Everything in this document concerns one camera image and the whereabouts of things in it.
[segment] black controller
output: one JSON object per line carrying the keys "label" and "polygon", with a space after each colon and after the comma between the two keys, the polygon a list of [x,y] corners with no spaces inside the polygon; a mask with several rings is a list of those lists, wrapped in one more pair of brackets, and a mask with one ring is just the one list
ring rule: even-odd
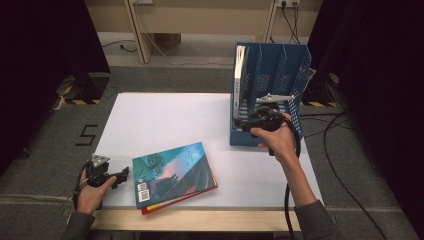
{"label": "black controller", "polygon": [[[83,189],[86,185],[89,185],[91,187],[100,187],[102,186],[109,178],[116,176],[116,181],[112,185],[112,189],[115,189],[118,187],[118,184],[121,184],[123,182],[127,181],[128,174],[129,174],[129,167],[124,168],[119,173],[109,174],[107,173],[109,168],[109,161],[110,158],[93,155],[92,159],[90,161],[87,161],[81,169],[81,172],[78,176],[77,183],[74,189],[72,201],[74,203],[75,209],[77,209],[78,206],[78,197],[80,194],[81,189]],[[80,182],[81,175],[86,170],[86,179],[84,179],[82,182]]]}
{"label": "black controller", "polygon": [[[262,103],[258,107],[252,109],[249,113],[248,120],[238,123],[243,132],[250,132],[250,129],[260,127],[264,130],[273,132],[280,128],[281,124],[289,121],[280,112],[280,108],[276,102]],[[270,156],[274,156],[274,151],[268,148]]]}
{"label": "black controller", "polygon": [[100,187],[109,178],[116,176],[116,181],[112,185],[112,189],[115,189],[118,187],[118,184],[121,184],[127,181],[129,167],[126,167],[121,172],[114,173],[114,174],[108,174],[107,173],[108,168],[109,168],[108,162],[104,162],[100,166],[95,167],[93,161],[89,161],[87,172],[86,172],[87,178],[88,178],[87,180],[88,185],[92,187]]}

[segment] handheld controller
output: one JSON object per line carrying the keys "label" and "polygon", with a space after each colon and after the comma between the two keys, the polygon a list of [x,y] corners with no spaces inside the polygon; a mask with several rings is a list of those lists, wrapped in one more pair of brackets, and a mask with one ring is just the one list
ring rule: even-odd
{"label": "handheld controller", "polygon": [[[77,183],[74,189],[72,201],[74,203],[75,209],[77,209],[78,206],[78,197],[81,192],[81,189],[83,189],[85,186],[89,185],[91,187],[100,187],[103,185],[109,178],[116,176],[116,181],[112,185],[112,189],[115,189],[118,187],[118,184],[121,184],[123,182],[127,181],[128,174],[129,174],[129,167],[124,168],[119,173],[109,174],[107,173],[109,168],[109,161],[110,158],[103,157],[99,155],[93,155],[92,159],[90,161],[87,161],[80,171],[80,174],[77,179]],[[86,170],[86,179],[84,179],[82,182],[80,182],[81,175]]]}
{"label": "handheld controller", "polygon": [[[266,131],[274,132],[281,127],[283,122],[286,122],[290,130],[296,134],[297,132],[293,124],[284,117],[278,106],[279,101],[288,101],[292,99],[294,99],[294,96],[271,94],[258,98],[256,102],[260,103],[260,105],[250,111],[248,120],[241,121],[239,119],[234,119],[235,125],[240,127],[243,132],[250,132],[250,129],[254,127],[260,127]],[[268,148],[268,153],[270,156],[274,156],[274,151],[271,148]]]}

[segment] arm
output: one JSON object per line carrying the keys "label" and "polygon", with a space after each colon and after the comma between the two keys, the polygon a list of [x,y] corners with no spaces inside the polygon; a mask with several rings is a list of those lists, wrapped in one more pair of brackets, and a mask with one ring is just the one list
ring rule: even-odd
{"label": "arm", "polygon": [[[80,183],[85,179],[86,170],[82,173]],[[94,211],[100,206],[107,190],[115,181],[116,177],[113,176],[98,188],[86,185],[81,189],[78,196],[77,211],[69,216],[65,232],[62,234],[62,240],[80,240],[86,238],[95,219],[93,216]]]}
{"label": "arm", "polygon": [[295,203],[295,212],[305,239],[343,239],[322,203],[317,200],[300,165],[293,142],[293,135],[286,123],[269,132],[252,128],[252,134],[262,137],[265,143],[258,147],[270,147],[281,164]]}

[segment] dark jacket sleeve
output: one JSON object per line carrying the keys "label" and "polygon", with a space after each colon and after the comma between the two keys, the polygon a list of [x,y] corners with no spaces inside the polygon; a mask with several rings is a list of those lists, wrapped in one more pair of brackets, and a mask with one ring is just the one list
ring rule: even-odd
{"label": "dark jacket sleeve", "polygon": [[344,239],[321,201],[295,208],[295,212],[305,240]]}
{"label": "dark jacket sleeve", "polygon": [[85,213],[72,213],[61,240],[83,240],[87,237],[95,217]]}

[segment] finger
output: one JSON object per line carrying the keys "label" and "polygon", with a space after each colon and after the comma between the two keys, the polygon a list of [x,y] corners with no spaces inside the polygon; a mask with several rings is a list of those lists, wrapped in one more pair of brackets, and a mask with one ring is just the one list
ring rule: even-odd
{"label": "finger", "polygon": [[257,136],[257,137],[263,137],[264,134],[266,134],[266,131],[262,128],[252,128],[250,129],[250,133]]}
{"label": "finger", "polygon": [[105,183],[101,186],[101,188],[106,191],[108,188],[110,188],[115,182],[116,182],[116,176],[112,176],[108,180],[106,180]]}
{"label": "finger", "polygon": [[82,181],[84,181],[86,178],[87,178],[87,169],[84,168],[84,170],[82,171],[82,174],[81,174],[80,183]]}
{"label": "finger", "polygon": [[265,148],[265,147],[268,147],[268,144],[266,144],[266,143],[259,143],[258,144],[258,148]]}

